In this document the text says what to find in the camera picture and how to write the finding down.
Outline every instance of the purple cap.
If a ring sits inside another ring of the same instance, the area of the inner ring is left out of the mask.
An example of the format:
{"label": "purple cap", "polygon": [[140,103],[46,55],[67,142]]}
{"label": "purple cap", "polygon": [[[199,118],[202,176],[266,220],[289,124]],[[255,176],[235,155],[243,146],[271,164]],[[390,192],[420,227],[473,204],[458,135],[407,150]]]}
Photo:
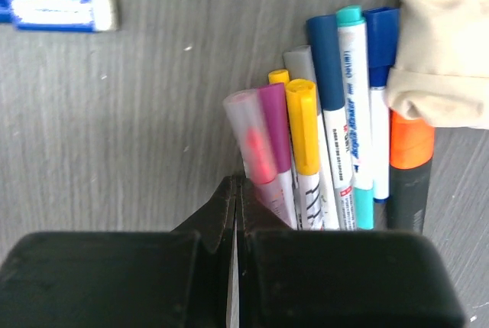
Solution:
{"label": "purple cap", "polygon": [[287,104],[285,85],[275,83],[258,89],[261,107],[265,114],[268,134],[279,173],[290,170],[289,125],[287,124]]}

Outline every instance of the pen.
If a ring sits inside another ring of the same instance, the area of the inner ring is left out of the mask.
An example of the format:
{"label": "pen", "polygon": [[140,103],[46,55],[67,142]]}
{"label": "pen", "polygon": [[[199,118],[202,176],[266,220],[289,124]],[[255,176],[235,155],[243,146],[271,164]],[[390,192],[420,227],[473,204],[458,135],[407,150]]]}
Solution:
{"label": "pen", "polygon": [[257,90],[232,94],[223,105],[261,202],[291,226]]}
{"label": "pen", "polygon": [[287,104],[285,100],[285,85],[276,83],[258,89],[258,95],[263,108],[265,122],[275,164],[278,170],[278,179],[282,186],[285,207],[287,208],[290,227],[297,229],[296,206],[293,201],[292,172],[290,170],[290,140],[287,120]]}
{"label": "pen", "polygon": [[26,31],[113,31],[116,5],[115,0],[0,0],[0,23]]}
{"label": "pen", "polygon": [[389,198],[390,110],[387,104],[387,77],[396,62],[399,37],[399,9],[376,8],[364,11],[367,22],[368,78],[372,126],[374,201]]}
{"label": "pen", "polygon": [[348,146],[348,125],[336,16],[310,18],[307,21],[307,29],[318,81],[319,101],[325,120],[340,228],[356,230],[351,185],[353,171]]}
{"label": "pen", "polygon": [[[283,83],[284,87],[290,82],[289,71],[288,70],[273,70],[268,74],[268,82],[270,85],[275,83]],[[292,185],[293,189],[297,189],[299,187],[298,179],[297,179],[297,171],[296,164],[293,160],[293,151],[292,151],[292,139],[290,138],[290,128],[289,128],[289,144],[290,144],[290,171],[292,172]]]}
{"label": "pen", "polygon": [[392,112],[387,227],[423,232],[435,129]]}
{"label": "pen", "polygon": [[367,32],[358,5],[336,12],[350,152],[355,185],[355,211],[360,229],[374,228],[374,176],[367,63]]}
{"label": "pen", "polygon": [[303,229],[322,230],[324,219],[319,201],[319,144],[316,121],[316,85],[292,80],[286,87],[290,131],[299,174],[300,212]]}
{"label": "pen", "polygon": [[[301,45],[283,53],[283,62],[293,80],[304,79],[317,83],[314,73],[313,56],[309,45]],[[319,189],[321,191],[321,207],[324,214],[325,228],[330,230],[339,229],[338,211],[336,210],[335,187],[331,175],[331,164],[329,163],[328,145],[324,120],[322,118],[319,96],[316,104],[316,121],[318,125],[319,140]]]}

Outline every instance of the purple marker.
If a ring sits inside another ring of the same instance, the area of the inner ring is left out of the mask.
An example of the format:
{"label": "purple marker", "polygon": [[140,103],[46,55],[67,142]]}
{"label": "purple marker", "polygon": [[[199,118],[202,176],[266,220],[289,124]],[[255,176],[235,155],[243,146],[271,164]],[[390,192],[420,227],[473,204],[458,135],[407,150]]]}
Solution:
{"label": "purple marker", "polygon": [[297,229],[296,207],[293,201],[292,172],[290,171],[289,126],[287,124],[287,103],[285,85],[276,83],[258,89],[261,107],[264,112],[270,136],[272,152],[282,186],[283,198],[290,219],[289,225]]}

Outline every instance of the dark blue cap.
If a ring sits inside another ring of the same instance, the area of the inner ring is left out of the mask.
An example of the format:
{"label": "dark blue cap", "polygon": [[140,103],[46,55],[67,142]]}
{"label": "dark blue cap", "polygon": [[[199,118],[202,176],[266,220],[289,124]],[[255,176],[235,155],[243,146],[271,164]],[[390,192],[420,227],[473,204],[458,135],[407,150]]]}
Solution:
{"label": "dark blue cap", "polygon": [[321,108],[328,111],[341,109],[345,106],[345,91],[336,16],[310,18],[307,21],[307,30],[313,52]]}
{"label": "dark blue cap", "polygon": [[0,24],[10,24],[10,8],[7,0],[0,0]]}
{"label": "dark blue cap", "polygon": [[368,9],[364,11],[364,17],[367,22],[370,86],[384,87],[387,85],[389,69],[396,63],[399,9]]}

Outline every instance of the teal marker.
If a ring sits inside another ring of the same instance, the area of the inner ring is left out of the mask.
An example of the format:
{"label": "teal marker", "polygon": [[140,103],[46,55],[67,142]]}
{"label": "teal marker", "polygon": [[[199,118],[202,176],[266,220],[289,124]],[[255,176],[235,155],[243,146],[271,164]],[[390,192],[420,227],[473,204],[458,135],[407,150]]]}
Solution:
{"label": "teal marker", "polygon": [[374,228],[374,174],[371,163],[371,114],[368,82],[367,30],[361,7],[336,12],[348,118],[357,224]]}

